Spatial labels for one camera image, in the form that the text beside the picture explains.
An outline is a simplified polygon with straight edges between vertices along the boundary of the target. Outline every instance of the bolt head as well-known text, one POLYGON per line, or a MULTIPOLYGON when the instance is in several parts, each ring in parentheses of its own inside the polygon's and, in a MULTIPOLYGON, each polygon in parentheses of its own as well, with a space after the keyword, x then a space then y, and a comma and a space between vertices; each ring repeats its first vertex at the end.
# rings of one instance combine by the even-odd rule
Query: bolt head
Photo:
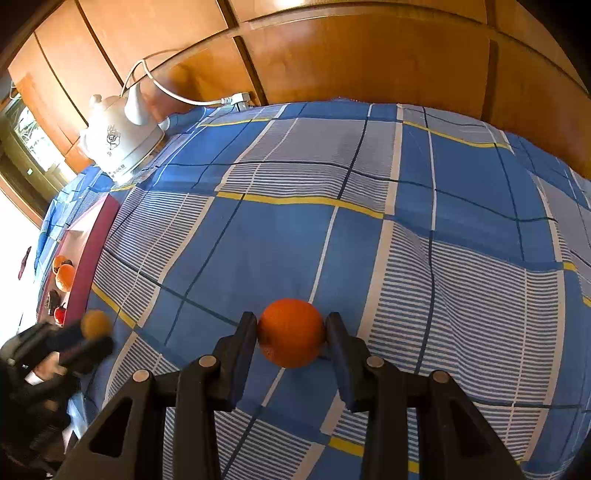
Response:
POLYGON ((449 382, 449 379, 449 373, 444 372, 443 370, 435 370, 433 372, 433 380, 435 380, 437 383, 447 383, 449 382))
POLYGON ((147 379, 150 378, 150 372, 148 372, 147 370, 143 370, 143 369, 137 370, 136 372, 134 372, 132 378, 137 383, 145 382, 147 379))
POLYGON ((365 362, 368 364, 368 367, 371 368, 380 368, 384 366, 384 359, 377 355, 369 356, 365 362))
POLYGON ((203 355, 199 359, 199 365, 201 365, 203 368, 213 367, 216 362, 217 358, 215 358, 213 355, 203 355))

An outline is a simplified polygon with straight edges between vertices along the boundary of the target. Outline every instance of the orange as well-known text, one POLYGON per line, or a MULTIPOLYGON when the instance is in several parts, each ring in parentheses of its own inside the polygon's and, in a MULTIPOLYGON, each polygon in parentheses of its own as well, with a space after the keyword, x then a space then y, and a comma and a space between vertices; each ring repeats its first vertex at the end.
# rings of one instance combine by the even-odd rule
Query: orange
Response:
POLYGON ((309 364, 324 343, 320 312, 309 303, 282 299, 262 313, 257 336, 263 355, 279 367, 298 368, 309 364))
POLYGON ((94 340, 104 336, 109 336, 113 332, 111 320, 107 314, 101 310, 89 310, 82 317, 80 322, 82 336, 87 340, 94 340))
POLYGON ((76 269, 69 264, 63 264, 56 274, 56 286, 61 291, 70 291, 74 283, 76 269))
POLYGON ((56 255, 53 259, 53 263, 51 264, 51 266, 53 267, 53 273, 57 274, 57 271, 60 269, 61 264, 64 263, 66 260, 67 258, 63 255, 56 255))

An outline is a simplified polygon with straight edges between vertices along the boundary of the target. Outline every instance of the blue plaid bedsheet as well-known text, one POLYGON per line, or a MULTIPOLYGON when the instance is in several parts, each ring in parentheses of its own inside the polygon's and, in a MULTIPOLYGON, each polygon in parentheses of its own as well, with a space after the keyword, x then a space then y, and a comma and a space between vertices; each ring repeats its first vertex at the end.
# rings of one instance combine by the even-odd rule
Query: blue plaid bedsheet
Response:
MULTIPOLYGON (((523 138, 419 106, 208 114, 133 183, 90 167, 44 222, 40 281, 67 225, 109 192, 122 202, 88 305, 113 319, 117 352, 85 382, 88 415, 136 369, 182 368, 243 311, 293 297, 339 311, 404 371, 449 371, 528 478, 558 478, 591 422, 591 183, 523 138)), ((328 361, 283 371, 256 351, 237 410, 216 415, 224 477, 357 479, 366 422, 328 361)), ((169 409, 165 478, 173 428, 169 409)))

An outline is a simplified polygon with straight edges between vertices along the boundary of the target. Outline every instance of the white cable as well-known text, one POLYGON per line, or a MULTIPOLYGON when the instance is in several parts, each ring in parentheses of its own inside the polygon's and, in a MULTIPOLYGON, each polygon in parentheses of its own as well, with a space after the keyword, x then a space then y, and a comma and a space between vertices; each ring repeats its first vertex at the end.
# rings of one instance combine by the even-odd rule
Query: white cable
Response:
POLYGON ((154 84, 156 85, 156 87, 158 87, 160 90, 162 90, 167 95, 170 95, 172 98, 176 98, 177 100, 180 100, 181 102, 185 102, 185 103, 188 103, 190 105, 203 105, 203 106, 206 106, 206 105, 220 105, 220 104, 227 105, 227 104, 231 103, 231 101, 232 101, 232 98, 231 97, 224 97, 224 98, 221 98, 219 100, 213 100, 211 102, 198 102, 197 100, 189 100, 188 98, 181 97, 180 95, 177 95, 176 93, 171 92, 170 90, 168 90, 167 88, 165 88, 164 86, 162 86, 162 85, 160 85, 158 83, 158 81, 152 76, 152 73, 150 72, 150 70, 148 68, 148 65, 146 64, 145 59, 138 60, 137 62, 135 62, 134 66, 131 67, 131 70, 127 74, 127 78, 125 79, 125 83, 123 84, 123 88, 121 89, 121 94, 119 95, 120 97, 123 97, 123 94, 125 93, 125 88, 127 86, 127 82, 129 81, 129 78, 133 74, 135 68, 140 63, 144 66, 144 70, 146 72, 146 75, 148 76, 149 79, 151 79, 154 82, 154 84))
POLYGON ((18 100, 18 98, 20 96, 20 93, 18 92, 18 90, 17 90, 17 96, 16 97, 12 96, 12 91, 15 90, 16 88, 17 88, 17 86, 14 85, 14 82, 11 80, 10 81, 10 91, 8 92, 8 96, 10 97, 10 100, 18 100))

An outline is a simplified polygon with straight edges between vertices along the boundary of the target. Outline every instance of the yellow stripe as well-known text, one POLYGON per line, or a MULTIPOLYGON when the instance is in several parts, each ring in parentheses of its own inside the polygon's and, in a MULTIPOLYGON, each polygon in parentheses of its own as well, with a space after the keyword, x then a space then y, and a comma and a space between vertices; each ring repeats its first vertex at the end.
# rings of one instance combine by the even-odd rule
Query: yellow stripe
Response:
POLYGON ((336 448, 337 450, 341 450, 342 452, 350 453, 351 455, 356 455, 358 457, 363 456, 363 447, 361 445, 347 442, 347 440, 342 440, 337 437, 330 438, 329 447, 336 448))
POLYGON ((118 312, 119 316, 121 317, 121 319, 133 330, 136 323, 134 322, 134 320, 127 315, 122 309, 119 308, 119 306, 109 298, 109 296, 102 291, 98 285, 96 283, 92 283, 92 291, 95 292, 99 298, 104 301, 109 307, 111 307, 113 309, 113 311, 118 312))
POLYGON ((408 461, 408 471, 411 473, 418 473, 418 462, 408 461))
POLYGON ((438 132, 436 130, 433 130, 431 128, 424 127, 422 125, 419 125, 419 124, 416 124, 416 123, 413 123, 413 122, 408 122, 406 120, 404 122, 402 122, 402 123, 404 125, 410 125, 411 127, 416 127, 416 128, 420 128, 421 130, 425 130, 427 132, 431 132, 433 135, 437 135, 439 137, 448 138, 449 140, 460 142, 460 143, 463 143, 464 145, 470 145, 471 147, 492 148, 492 147, 494 147, 496 145, 497 147, 506 148, 507 150, 509 150, 509 145, 505 145, 503 143, 496 143, 496 142, 474 143, 474 142, 469 142, 468 140, 463 140, 463 139, 458 138, 458 137, 453 137, 451 135, 447 135, 447 134, 445 134, 443 132, 438 132))
MULTIPOLYGON (((218 197, 221 198, 228 198, 233 200, 240 200, 242 198, 241 193, 232 193, 232 192, 218 192, 218 197)), ((384 218, 384 214, 381 212, 376 212, 375 210, 362 207, 359 205, 355 205, 351 202, 345 202, 343 200, 336 200, 336 199, 329 199, 327 197, 268 197, 265 195, 252 195, 250 193, 244 196, 244 200, 249 202, 260 202, 260 203, 272 203, 273 205, 300 205, 311 203, 314 205, 330 205, 333 207, 342 207, 349 210, 353 210, 354 212, 363 213, 365 215, 369 215, 373 218, 382 219, 384 218)))
POLYGON ((242 198, 242 193, 218 192, 216 196, 223 199, 240 200, 242 198))
POLYGON ((576 265, 574 263, 572 263, 572 262, 562 262, 562 267, 565 270, 572 270, 573 272, 576 272, 577 271, 576 265))
POLYGON ((252 118, 251 120, 239 120, 238 122, 226 122, 224 124, 205 124, 202 127, 223 127, 225 125, 247 124, 248 122, 268 122, 272 118, 252 118))
MULTIPOLYGON (((347 440, 340 439, 338 437, 331 437, 329 446, 342 452, 350 453, 358 457, 363 456, 363 447, 356 443, 347 442, 347 440)), ((418 473, 418 463, 408 461, 408 471, 412 473, 418 473)))
POLYGON ((121 192, 123 190, 129 190, 132 189, 133 187, 135 187, 137 185, 137 183, 132 183, 131 185, 126 185, 124 187, 117 187, 114 189, 111 189, 112 192, 121 192))

